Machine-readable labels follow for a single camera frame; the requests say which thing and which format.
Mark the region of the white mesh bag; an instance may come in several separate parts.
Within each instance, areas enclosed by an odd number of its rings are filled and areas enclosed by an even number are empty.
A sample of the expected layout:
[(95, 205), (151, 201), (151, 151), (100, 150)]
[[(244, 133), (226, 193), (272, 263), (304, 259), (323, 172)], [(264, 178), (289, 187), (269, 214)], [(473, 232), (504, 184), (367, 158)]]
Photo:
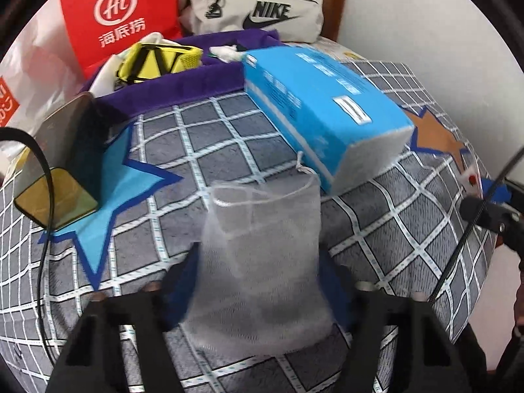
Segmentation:
[(196, 290), (183, 320), (192, 343), (227, 358), (282, 355), (328, 336), (318, 280), (320, 179), (215, 183), (202, 231)]

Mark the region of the white sponge block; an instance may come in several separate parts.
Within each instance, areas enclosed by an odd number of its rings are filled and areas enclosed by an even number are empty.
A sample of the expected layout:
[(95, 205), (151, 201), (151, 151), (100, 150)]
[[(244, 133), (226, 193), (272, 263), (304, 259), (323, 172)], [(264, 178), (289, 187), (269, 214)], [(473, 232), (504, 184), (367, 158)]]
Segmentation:
[[(175, 45), (175, 41), (165, 39), (160, 32), (152, 32), (140, 39), (141, 44), (151, 45)], [(118, 54), (113, 54), (101, 67), (100, 71), (95, 75), (94, 80), (88, 90), (88, 92), (99, 98), (111, 94), (115, 90), (116, 82), (116, 71), (119, 66), (123, 63), (124, 59), (129, 55), (131, 47), (128, 47), (124, 51)]]

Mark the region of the white cotton glove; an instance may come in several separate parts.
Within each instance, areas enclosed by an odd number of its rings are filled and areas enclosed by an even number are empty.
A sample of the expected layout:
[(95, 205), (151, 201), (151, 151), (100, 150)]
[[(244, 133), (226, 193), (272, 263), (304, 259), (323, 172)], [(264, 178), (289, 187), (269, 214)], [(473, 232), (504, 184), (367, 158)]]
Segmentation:
[(236, 45), (211, 46), (209, 55), (224, 63), (241, 62), (246, 51), (241, 51)]

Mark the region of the small printed snack packet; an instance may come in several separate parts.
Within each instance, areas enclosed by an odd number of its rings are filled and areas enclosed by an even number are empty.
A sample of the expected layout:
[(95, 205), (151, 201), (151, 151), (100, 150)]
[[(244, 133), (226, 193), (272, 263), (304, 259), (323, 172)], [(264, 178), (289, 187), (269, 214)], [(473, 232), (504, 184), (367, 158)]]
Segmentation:
[(467, 195), (477, 198), (483, 197), (481, 175), (478, 164), (472, 163), (458, 177), (459, 184), (464, 188)]

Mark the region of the grey checked bed cover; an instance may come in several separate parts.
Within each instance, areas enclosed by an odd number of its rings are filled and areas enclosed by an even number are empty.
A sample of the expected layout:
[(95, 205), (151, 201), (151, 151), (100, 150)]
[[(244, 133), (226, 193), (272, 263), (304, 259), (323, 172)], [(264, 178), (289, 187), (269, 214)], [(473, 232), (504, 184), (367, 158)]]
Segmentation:
[[(139, 290), (184, 258), (200, 236), (212, 183), (295, 172), (294, 152), (242, 92), (140, 115), (130, 157), (180, 181), (117, 216), (100, 284), (112, 295)], [(322, 243), (383, 292), (430, 292), (465, 228), (458, 177), (449, 154), (407, 148), (379, 176), (323, 198)], [(42, 255), (41, 230), (14, 208), (13, 188), (1, 188), (1, 353), (24, 390), (42, 392), (51, 374), (43, 342), (61, 350), (92, 289), (72, 242)], [(240, 360), (198, 349), (185, 328), (166, 342), (188, 392), (331, 392), (349, 338), (334, 328), (311, 348)]]

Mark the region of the blue tissue box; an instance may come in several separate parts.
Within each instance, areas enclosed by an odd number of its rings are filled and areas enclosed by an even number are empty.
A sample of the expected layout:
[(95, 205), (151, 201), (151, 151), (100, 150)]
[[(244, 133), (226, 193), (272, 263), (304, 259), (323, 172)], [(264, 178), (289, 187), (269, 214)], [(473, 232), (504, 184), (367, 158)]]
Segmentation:
[(319, 51), (276, 46), (242, 58), (245, 90), (327, 194), (339, 195), (387, 169), (414, 125), (371, 82)]

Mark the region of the purple fluffy towel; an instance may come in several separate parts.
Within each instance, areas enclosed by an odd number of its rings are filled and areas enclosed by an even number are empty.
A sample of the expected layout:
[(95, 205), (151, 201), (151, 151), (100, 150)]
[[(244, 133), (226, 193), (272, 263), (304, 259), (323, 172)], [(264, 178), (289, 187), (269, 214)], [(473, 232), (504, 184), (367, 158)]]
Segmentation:
[[(202, 64), (198, 68), (181, 73), (164, 75), (140, 84), (125, 85), (106, 96), (93, 97), (100, 116), (110, 124), (119, 124), (156, 109), (242, 90), (242, 62), (221, 62), (209, 55), (209, 48), (237, 45), (239, 48), (253, 51), (282, 46), (283, 42), (275, 29), (247, 29), (188, 36), (178, 40), (178, 44), (201, 48)], [(82, 92), (88, 92), (95, 75), (103, 65), (93, 72), (81, 88)]]

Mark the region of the yellow black pouch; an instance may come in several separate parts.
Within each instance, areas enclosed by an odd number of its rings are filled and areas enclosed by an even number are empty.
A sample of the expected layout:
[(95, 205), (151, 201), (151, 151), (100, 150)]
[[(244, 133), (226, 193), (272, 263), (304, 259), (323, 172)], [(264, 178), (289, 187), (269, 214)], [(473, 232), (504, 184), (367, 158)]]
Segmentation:
[(125, 85), (140, 84), (201, 65), (203, 50), (194, 46), (136, 43), (116, 71)]

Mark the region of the white sheet with fruit print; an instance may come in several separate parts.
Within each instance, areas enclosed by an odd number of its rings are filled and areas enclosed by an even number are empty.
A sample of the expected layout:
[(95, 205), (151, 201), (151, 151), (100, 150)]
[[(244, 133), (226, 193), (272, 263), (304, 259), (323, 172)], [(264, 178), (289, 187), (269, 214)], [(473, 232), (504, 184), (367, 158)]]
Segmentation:
[(365, 60), (360, 54), (351, 51), (344, 45), (334, 42), (326, 37), (320, 36), (314, 43), (286, 42), (286, 45), (309, 48), (327, 54), (332, 59), (341, 63)]

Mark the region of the white Miniso plastic bag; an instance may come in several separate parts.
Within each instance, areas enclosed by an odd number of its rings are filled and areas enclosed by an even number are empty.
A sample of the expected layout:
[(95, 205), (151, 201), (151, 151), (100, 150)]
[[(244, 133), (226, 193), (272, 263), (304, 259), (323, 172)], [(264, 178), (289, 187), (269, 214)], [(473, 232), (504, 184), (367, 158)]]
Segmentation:
[(65, 24), (31, 20), (1, 62), (1, 125), (35, 135), (83, 83)]

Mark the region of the beige Nike bag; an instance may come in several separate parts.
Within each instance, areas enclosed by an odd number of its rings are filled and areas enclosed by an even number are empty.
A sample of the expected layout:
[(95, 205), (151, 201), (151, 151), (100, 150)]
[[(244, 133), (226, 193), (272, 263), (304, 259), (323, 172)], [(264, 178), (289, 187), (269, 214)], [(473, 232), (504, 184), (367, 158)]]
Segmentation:
[(277, 30), (283, 42), (313, 43), (323, 25), (322, 0), (189, 0), (181, 22), (196, 35)]

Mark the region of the red Haidilao paper bag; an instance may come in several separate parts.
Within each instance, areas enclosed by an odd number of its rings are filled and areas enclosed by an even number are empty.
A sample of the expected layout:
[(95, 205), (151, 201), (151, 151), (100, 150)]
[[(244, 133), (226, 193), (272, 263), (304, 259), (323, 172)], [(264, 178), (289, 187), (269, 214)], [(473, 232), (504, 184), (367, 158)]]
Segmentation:
[(159, 32), (181, 38), (178, 0), (60, 0), (66, 32), (86, 77), (113, 54)]

